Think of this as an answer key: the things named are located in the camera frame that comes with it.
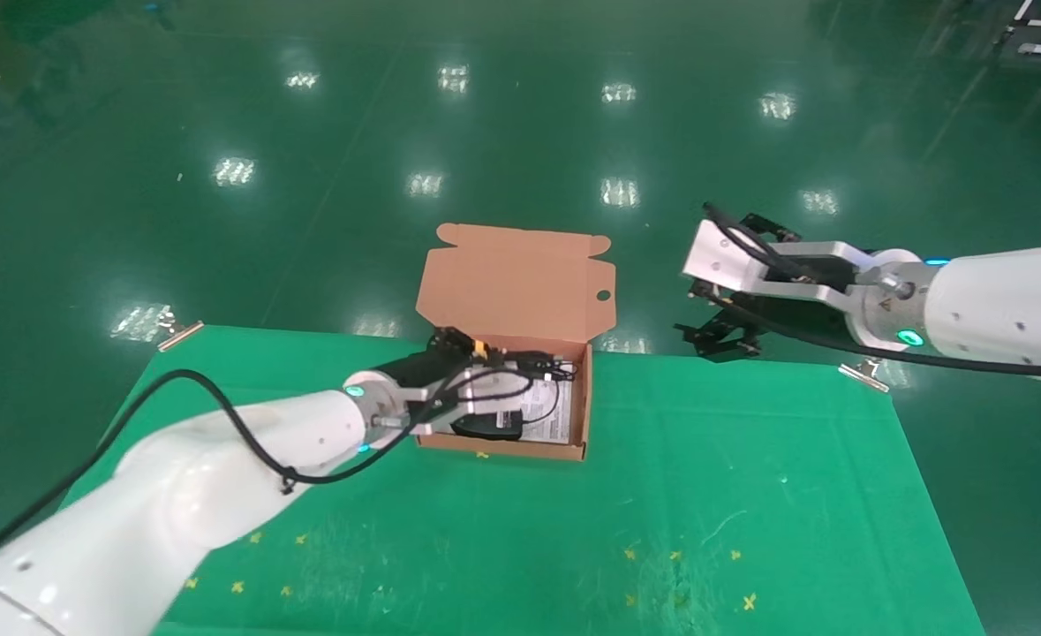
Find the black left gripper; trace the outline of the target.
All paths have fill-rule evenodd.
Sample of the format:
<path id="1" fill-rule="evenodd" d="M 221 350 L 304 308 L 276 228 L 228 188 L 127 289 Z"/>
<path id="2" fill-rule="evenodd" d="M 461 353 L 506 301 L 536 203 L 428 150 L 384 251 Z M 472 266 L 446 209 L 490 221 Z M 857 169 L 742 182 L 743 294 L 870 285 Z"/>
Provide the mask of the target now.
<path id="1" fill-rule="evenodd" d="M 494 359 L 494 349 L 455 327 L 435 327 L 432 350 L 388 362 L 388 378 L 399 388 L 456 391 L 480 360 Z"/>

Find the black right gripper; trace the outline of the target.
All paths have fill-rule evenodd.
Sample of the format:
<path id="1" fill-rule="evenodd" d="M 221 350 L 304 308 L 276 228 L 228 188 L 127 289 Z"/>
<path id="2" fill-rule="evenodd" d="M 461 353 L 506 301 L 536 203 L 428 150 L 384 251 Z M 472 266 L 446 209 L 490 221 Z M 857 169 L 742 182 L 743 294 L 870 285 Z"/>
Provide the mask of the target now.
<path id="1" fill-rule="evenodd" d="M 802 235 L 770 218 L 757 213 L 743 215 L 739 221 L 741 241 L 747 246 L 770 243 L 799 243 Z M 833 256 L 792 257 L 791 261 L 816 277 L 830 283 L 838 292 L 847 292 L 855 284 L 856 269 L 850 262 Z M 748 360 L 761 357 L 763 349 L 759 338 L 763 330 L 756 323 L 735 314 L 729 305 L 711 305 L 715 314 L 694 327 L 674 323 L 684 344 L 690 344 L 703 360 Z M 810 300 L 763 298 L 763 316 L 783 326 L 795 329 L 846 329 L 846 317 L 835 307 Z"/>

